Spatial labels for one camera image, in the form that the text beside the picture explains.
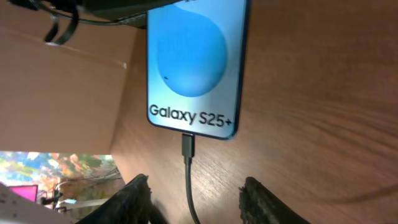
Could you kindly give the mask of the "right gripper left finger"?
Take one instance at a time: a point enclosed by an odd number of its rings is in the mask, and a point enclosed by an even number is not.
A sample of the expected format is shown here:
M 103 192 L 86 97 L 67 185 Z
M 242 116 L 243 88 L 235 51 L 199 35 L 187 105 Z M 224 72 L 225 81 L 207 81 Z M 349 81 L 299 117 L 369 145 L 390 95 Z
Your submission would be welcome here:
M 148 176 L 139 174 L 76 224 L 167 224 L 152 203 Z

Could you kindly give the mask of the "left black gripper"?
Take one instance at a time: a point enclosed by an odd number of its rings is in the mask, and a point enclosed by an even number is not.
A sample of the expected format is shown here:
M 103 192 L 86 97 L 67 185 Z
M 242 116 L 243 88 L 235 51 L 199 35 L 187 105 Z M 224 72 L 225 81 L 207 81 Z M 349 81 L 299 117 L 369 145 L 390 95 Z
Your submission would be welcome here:
M 123 25 L 145 29 L 147 11 L 181 0 L 82 0 L 83 10 L 93 16 Z

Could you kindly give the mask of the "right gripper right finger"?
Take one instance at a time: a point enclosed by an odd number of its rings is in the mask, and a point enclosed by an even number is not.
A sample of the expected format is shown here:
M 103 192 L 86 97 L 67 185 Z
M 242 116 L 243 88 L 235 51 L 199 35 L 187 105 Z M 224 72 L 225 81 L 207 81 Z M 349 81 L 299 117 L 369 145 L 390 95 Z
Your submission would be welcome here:
M 239 189 L 239 209 L 244 224 L 310 224 L 254 177 Z

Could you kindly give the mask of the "blue screen smartphone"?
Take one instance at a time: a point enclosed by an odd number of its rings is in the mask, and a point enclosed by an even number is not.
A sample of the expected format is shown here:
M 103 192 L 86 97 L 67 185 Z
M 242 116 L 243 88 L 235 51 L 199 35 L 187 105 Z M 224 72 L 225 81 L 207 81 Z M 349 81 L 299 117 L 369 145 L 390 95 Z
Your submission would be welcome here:
M 238 130 L 250 0 L 179 1 L 147 14 L 147 119 L 220 140 Z

